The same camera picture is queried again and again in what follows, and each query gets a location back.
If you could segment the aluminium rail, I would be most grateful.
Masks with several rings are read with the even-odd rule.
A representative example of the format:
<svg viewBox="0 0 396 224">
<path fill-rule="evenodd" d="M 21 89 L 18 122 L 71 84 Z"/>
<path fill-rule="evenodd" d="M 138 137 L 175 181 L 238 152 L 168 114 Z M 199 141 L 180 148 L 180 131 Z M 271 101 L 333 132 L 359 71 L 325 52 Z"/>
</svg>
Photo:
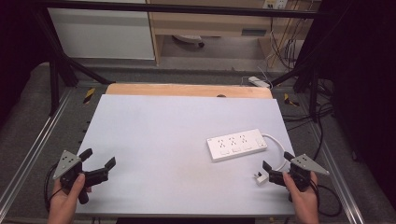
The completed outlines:
<svg viewBox="0 0 396 224">
<path fill-rule="evenodd" d="M 66 88 L 52 115 L 40 110 L 42 96 L 22 99 L 0 128 L 0 221 L 7 215 L 21 187 L 62 115 L 73 88 Z"/>
<path fill-rule="evenodd" d="M 357 206 L 352 193 L 344 179 L 341 170 L 338 168 L 336 161 L 334 160 L 330 148 L 325 140 L 320 140 L 319 125 L 318 123 L 312 123 L 310 125 L 312 132 L 317 142 L 321 142 L 321 152 L 319 155 L 324 161 L 325 166 L 330 171 L 330 179 L 335 188 L 337 195 L 339 196 L 340 202 L 345 211 L 346 217 L 350 224 L 364 224 L 364 218 L 361 214 L 361 210 Z"/>
</svg>

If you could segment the black curtain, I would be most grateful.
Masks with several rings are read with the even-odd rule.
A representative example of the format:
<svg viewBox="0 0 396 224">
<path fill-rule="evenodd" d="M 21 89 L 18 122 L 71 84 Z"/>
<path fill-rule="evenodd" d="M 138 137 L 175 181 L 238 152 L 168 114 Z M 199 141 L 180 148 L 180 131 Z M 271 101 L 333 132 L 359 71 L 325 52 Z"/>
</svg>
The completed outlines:
<svg viewBox="0 0 396 224">
<path fill-rule="evenodd" d="M 351 147 L 396 212 L 396 0 L 323 0 L 335 15 L 324 73 Z"/>
<path fill-rule="evenodd" d="M 47 60 L 29 0 L 0 0 L 0 128 L 21 98 L 31 71 Z"/>
</svg>

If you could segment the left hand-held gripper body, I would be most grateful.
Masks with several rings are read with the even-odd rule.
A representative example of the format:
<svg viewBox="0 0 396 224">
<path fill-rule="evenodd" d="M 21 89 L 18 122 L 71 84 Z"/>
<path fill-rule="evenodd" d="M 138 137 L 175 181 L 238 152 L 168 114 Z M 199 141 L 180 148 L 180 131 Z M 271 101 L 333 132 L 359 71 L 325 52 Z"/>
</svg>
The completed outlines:
<svg viewBox="0 0 396 224">
<path fill-rule="evenodd" d="M 109 171 L 105 168 L 96 169 L 93 171 L 82 170 L 83 161 L 79 155 L 75 155 L 65 150 L 59 159 L 53 178 L 59 179 L 64 189 L 71 189 L 78 178 L 79 174 L 85 175 L 85 184 L 78 195 L 78 201 L 85 204 L 89 201 L 87 188 L 99 185 L 108 180 Z"/>
</svg>

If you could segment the white plug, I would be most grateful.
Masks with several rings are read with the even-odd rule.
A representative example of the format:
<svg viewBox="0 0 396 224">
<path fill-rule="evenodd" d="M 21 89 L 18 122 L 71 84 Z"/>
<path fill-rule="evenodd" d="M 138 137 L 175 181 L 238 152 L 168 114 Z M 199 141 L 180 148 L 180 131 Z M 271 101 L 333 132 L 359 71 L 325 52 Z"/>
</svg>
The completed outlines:
<svg viewBox="0 0 396 224">
<path fill-rule="evenodd" d="M 268 181 L 269 176 L 258 172 L 254 175 L 255 182 L 258 186 L 262 186 Z"/>
</svg>

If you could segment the black metal frame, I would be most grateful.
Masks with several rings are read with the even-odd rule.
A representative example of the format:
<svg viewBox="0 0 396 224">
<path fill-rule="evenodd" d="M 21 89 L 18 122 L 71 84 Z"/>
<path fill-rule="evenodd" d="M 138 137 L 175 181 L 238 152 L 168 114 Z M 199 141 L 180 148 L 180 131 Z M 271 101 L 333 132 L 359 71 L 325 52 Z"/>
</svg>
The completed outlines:
<svg viewBox="0 0 396 224">
<path fill-rule="evenodd" d="M 93 1 L 72 1 L 72 0 L 33 0 L 30 3 L 32 15 L 39 30 L 43 33 L 46 42 L 49 44 L 50 55 L 50 85 L 51 85 L 51 111 L 53 114 L 59 106 L 58 72 L 64 79 L 67 86 L 76 87 L 77 77 L 72 71 L 76 68 L 88 77 L 93 78 L 101 84 L 113 84 L 112 80 L 100 77 L 84 65 L 71 59 L 62 49 L 56 32 L 52 31 L 47 21 L 42 17 L 42 11 L 50 8 L 61 9 L 88 9 L 107 11 L 133 11 L 133 12 L 155 12 L 155 13 L 182 13 L 182 14 L 203 14 L 203 15 L 226 15 L 226 16 L 250 16 L 268 18 L 298 18 L 327 20 L 330 13 L 315 11 L 296 11 L 286 9 L 255 9 L 238 7 L 209 7 L 209 6 L 188 6 L 188 5 L 164 5 L 164 4 L 139 4 L 120 2 L 93 2 Z"/>
</svg>

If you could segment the person's right hand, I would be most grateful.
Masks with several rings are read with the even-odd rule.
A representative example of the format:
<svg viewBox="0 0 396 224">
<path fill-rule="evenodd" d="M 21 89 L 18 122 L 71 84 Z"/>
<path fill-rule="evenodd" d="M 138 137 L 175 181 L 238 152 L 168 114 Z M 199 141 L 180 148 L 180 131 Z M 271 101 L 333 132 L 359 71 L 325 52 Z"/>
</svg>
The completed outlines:
<svg viewBox="0 0 396 224">
<path fill-rule="evenodd" d="M 282 173 L 283 180 L 293 203 L 295 220 L 298 224 L 319 224 L 318 196 L 312 188 L 299 191 L 293 179 L 286 172 Z"/>
</svg>

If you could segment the yellow black tape mark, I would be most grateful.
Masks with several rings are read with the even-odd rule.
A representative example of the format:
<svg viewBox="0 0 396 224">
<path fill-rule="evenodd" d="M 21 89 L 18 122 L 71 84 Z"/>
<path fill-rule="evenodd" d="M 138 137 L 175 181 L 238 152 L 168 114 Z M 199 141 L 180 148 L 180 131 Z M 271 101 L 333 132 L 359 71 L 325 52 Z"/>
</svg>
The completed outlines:
<svg viewBox="0 0 396 224">
<path fill-rule="evenodd" d="M 87 93 L 86 93 L 86 95 L 84 97 L 84 100 L 83 100 L 83 104 L 84 105 L 88 104 L 90 102 L 94 92 L 95 92 L 95 88 L 89 88 L 89 90 L 87 91 Z"/>
</svg>

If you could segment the wooden desk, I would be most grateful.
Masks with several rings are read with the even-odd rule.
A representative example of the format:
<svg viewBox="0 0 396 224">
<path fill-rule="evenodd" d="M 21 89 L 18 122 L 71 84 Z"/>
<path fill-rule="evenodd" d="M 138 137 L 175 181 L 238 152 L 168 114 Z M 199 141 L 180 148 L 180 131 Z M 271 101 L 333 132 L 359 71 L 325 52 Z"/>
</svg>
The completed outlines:
<svg viewBox="0 0 396 224">
<path fill-rule="evenodd" d="M 264 0 L 146 0 L 146 2 L 165 5 L 268 9 L 262 7 Z M 317 11 L 320 4 L 321 0 L 288 0 L 284 9 Z M 150 12 L 148 17 L 157 63 L 162 59 L 163 39 L 167 35 L 247 36 L 259 41 L 263 55 L 268 57 L 270 64 L 274 66 L 280 63 L 276 55 L 292 38 L 292 30 L 298 31 L 295 37 L 297 40 L 303 40 L 312 24 L 311 20 L 182 13 Z"/>
</svg>

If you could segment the white chair base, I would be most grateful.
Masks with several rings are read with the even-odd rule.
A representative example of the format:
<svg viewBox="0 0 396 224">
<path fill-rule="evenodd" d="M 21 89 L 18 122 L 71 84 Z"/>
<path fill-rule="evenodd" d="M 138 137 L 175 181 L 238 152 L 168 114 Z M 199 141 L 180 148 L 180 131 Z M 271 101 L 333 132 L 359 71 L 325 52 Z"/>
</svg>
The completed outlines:
<svg viewBox="0 0 396 224">
<path fill-rule="evenodd" d="M 205 46 L 203 39 L 198 35 L 174 35 L 174 38 L 185 43 L 197 44 L 199 48 Z"/>
</svg>

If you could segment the white cabinet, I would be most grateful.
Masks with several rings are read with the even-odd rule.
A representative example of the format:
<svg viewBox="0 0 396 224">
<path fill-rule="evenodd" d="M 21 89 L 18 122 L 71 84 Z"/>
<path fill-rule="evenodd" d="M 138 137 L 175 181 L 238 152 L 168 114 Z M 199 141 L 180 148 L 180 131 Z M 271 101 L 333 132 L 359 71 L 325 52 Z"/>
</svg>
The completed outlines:
<svg viewBox="0 0 396 224">
<path fill-rule="evenodd" d="M 155 59 L 147 12 L 49 8 L 49 14 L 69 57 Z"/>
</svg>

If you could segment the person's left hand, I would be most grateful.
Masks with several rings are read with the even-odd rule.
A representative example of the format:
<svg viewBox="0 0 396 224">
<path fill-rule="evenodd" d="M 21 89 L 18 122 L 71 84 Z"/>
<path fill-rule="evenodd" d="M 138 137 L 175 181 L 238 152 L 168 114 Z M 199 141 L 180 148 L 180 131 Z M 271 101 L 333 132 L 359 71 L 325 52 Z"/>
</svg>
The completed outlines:
<svg viewBox="0 0 396 224">
<path fill-rule="evenodd" d="M 50 200 L 48 224 L 73 224 L 78 195 L 85 184 L 85 175 L 79 174 L 73 187 L 64 192 L 59 179 L 54 181 L 53 197 Z"/>
</svg>

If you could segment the small white floor power strip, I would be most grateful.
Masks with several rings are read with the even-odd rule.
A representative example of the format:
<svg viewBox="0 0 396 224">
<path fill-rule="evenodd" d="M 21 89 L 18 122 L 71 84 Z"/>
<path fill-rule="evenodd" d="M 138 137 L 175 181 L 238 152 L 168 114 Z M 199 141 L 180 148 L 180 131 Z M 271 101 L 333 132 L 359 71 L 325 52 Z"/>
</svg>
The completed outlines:
<svg viewBox="0 0 396 224">
<path fill-rule="evenodd" d="M 251 84 L 257 86 L 257 87 L 262 87 L 262 88 L 270 88 L 270 85 L 266 83 L 265 81 L 257 78 L 257 77 L 249 77 L 247 79 Z"/>
</svg>

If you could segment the wooden table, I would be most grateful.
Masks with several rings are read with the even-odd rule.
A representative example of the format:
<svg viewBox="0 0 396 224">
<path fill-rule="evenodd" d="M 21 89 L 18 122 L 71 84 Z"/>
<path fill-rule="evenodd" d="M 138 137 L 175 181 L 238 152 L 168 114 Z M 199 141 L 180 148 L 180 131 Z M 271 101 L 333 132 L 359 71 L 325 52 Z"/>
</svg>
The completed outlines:
<svg viewBox="0 0 396 224">
<path fill-rule="evenodd" d="M 106 94 L 262 99 L 273 98 L 269 89 L 260 87 L 146 83 L 113 83 L 107 87 Z"/>
</svg>

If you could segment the white wall socket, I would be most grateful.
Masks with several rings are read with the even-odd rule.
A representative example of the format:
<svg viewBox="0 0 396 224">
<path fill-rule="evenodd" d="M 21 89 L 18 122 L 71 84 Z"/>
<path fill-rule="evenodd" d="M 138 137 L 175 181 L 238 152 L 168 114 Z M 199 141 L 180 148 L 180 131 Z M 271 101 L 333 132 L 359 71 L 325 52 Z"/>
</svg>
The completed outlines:
<svg viewBox="0 0 396 224">
<path fill-rule="evenodd" d="M 288 3 L 288 0 L 264 0 L 263 8 L 268 9 L 284 9 Z"/>
</svg>

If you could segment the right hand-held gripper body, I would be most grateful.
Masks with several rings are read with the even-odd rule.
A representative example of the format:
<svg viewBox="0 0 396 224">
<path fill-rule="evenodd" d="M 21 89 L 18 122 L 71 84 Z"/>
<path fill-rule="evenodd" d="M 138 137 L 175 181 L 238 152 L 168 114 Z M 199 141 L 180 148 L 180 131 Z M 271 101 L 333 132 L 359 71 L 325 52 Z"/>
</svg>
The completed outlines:
<svg viewBox="0 0 396 224">
<path fill-rule="evenodd" d="M 294 157 L 294 159 L 290 161 L 290 171 L 288 174 L 293 179 L 299 191 L 306 191 L 308 187 L 313 186 L 313 184 L 311 184 L 311 172 L 322 175 L 330 174 L 328 170 L 320 166 L 305 154 Z M 273 170 L 272 173 L 268 175 L 269 182 L 286 187 L 283 175 L 280 171 Z"/>
</svg>

